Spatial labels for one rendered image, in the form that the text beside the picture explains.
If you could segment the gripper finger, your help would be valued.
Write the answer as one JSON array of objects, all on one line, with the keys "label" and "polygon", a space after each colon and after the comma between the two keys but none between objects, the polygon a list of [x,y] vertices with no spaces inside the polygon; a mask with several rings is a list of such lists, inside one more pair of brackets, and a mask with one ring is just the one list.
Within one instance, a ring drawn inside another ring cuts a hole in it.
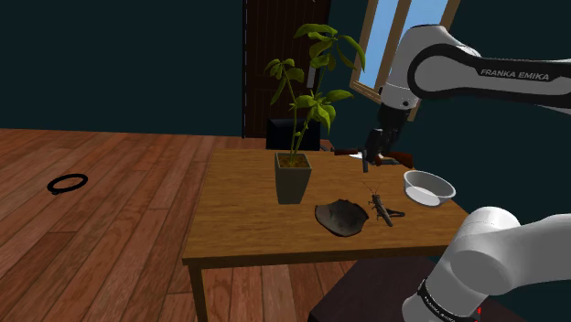
[{"label": "gripper finger", "polygon": [[382,147],[382,129],[372,129],[369,132],[365,146],[361,152],[363,172],[368,172],[368,165],[375,165]]},{"label": "gripper finger", "polygon": [[377,144],[374,148],[374,164],[376,166],[391,164],[395,161],[396,158],[392,152],[392,143],[390,141],[383,141]]}]

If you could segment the dark grasshopper figure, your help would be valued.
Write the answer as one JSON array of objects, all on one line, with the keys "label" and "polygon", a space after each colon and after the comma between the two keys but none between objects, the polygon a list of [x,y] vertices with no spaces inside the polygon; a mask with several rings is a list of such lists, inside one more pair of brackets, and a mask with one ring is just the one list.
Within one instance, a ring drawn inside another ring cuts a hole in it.
[{"label": "dark grasshopper figure", "polygon": [[372,190],[366,183],[364,186],[371,192],[371,199],[368,201],[368,204],[372,206],[372,209],[376,211],[376,219],[383,218],[385,223],[389,226],[393,226],[392,218],[402,218],[405,216],[405,213],[402,211],[397,211],[393,209],[387,209],[382,200],[380,195],[377,193],[377,189]]}]

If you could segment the white bowl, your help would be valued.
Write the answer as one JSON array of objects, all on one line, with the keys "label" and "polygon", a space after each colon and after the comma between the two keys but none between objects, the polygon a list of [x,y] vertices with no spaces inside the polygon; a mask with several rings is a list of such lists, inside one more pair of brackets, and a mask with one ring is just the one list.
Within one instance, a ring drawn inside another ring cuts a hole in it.
[{"label": "white bowl", "polygon": [[404,194],[423,206],[439,207],[457,194],[455,187],[448,181],[425,171],[406,171],[403,180]]}]

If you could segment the dark rough bowl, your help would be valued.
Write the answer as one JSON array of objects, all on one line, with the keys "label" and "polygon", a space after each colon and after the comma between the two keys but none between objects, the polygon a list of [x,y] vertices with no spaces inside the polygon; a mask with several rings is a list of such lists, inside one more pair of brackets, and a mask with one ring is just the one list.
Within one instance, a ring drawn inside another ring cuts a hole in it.
[{"label": "dark rough bowl", "polygon": [[338,237],[350,237],[361,232],[369,219],[367,212],[358,204],[338,199],[315,207],[317,222]]}]

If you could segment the green plant in grey pot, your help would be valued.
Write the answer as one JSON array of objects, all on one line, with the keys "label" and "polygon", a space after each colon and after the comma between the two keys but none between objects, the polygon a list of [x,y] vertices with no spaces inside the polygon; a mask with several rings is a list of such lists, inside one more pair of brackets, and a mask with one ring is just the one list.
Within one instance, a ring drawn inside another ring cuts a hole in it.
[{"label": "green plant in grey pot", "polygon": [[[345,66],[355,70],[355,65],[341,51],[333,55],[331,50],[339,48],[338,41],[347,41],[358,54],[361,64],[365,63],[365,54],[359,43],[348,35],[341,35],[334,27],[324,24],[304,24],[295,33],[296,38],[306,36],[315,43],[310,46],[308,55],[309,64],[316,70],[326,69],[333,71],[337,61],[341,60]],[[300,109],[307,110],[307,116],[301,127],[294,120],[291,147],[287,153],[275,153],[275,187],[277,200],[282,205],[298,204],[302,201],[312,166],[307,156],[299,151],[307,124],[314,120],[324,125],[326,129],[336,118],[334,102],[351,98],[353,95],[345,90],[332,90],[324,94],[320,91],[312,91],[308,95],[295,95],[292,82],[304,81],[305,72],[296,66],[293,59],[273,59],[265,67],[269,75],[279,81],[271,103],[276,103],[283,91],[287,91],[292,99],[289,110],[296,113]]]}]

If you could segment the wooden framed window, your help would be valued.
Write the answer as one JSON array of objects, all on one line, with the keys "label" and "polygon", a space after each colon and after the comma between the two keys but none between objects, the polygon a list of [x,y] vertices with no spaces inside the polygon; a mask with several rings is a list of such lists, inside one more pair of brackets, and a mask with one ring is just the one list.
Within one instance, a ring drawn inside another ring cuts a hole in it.
[{"label": "wooden framed window", "polygon": [[422,24],[449,28],[461,0],[368,0],[359,44],[365,63],[354,61],[350,87],[366,98],[380,102],[398,44],[405,31]]}]

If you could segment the black chair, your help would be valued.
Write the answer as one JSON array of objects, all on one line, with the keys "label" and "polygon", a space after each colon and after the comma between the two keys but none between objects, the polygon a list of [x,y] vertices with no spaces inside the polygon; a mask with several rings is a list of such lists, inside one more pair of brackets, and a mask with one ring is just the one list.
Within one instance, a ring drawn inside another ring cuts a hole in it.
[{"label": "black chair", "polygon": [[[293,119],[269,118],[266,126],[265,148],[270,150],[289,150],[292,142],[293,125]],[[308,122],[299,150],[320,150],[320,123],[314,120]]]}]

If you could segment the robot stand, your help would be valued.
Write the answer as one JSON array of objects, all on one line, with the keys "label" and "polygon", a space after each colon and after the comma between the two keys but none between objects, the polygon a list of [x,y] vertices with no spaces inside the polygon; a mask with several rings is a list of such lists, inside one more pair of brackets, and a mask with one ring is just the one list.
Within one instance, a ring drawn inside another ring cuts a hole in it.
[{"label": "robot stand", "polygon": [[307,322],[404,322],[403,301],[434,267],[419,256],[359,260],[314,306]]}]

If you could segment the dark brown door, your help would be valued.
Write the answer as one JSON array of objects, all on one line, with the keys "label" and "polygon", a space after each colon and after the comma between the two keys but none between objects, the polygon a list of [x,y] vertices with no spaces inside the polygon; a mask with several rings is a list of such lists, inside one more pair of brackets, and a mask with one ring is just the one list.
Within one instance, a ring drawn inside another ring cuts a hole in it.
[{"label": "dark brown door", "polygon": [[313,85],[318,82],[318,74],[309,71],[313,41],[295,33],[304,24],[326,24],[330,6],[331,0],[244,0],[243,136],[264,138],[267,120],[293,117],[292,98],[309,92],[308,80],[293,80],[274,100],[280,80],[270,74],[272,60],[292,59]]}]

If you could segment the wooden table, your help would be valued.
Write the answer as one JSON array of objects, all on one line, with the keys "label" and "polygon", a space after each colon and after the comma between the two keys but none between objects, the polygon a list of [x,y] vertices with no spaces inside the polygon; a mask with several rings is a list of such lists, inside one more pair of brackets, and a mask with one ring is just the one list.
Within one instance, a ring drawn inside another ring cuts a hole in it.
[{"label": "wooden table", "polygon": [[[350,156],[307,152],[312,172],[302,201],[281,205],[275,153],[261,149],[213,152],[182,262],[189,269],[198,322],[209,322],[203,270],[322,263],[396,256],[439,256],[467,217],[450,200],[431,208],[404,194],[402,165],[370,167]],[[376,188],[385,206],[404,212],[388,227],[369,219],[357,235],[336,237],[314,215],[317,205],[347,199],[368,209]]]}]

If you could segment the brown handled tool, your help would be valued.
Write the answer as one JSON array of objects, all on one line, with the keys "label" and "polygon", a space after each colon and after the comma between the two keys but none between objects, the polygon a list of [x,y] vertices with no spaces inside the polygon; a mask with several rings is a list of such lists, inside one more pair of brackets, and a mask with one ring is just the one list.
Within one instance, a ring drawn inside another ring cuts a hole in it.
[{"label": "brown handled tool", "polygon": [[392,151],[389,152],[388,154],[385,154],[383,157],[394,159],[401,165],[406,166],[408,168],[414,167],[414,159],[411,154]]}]

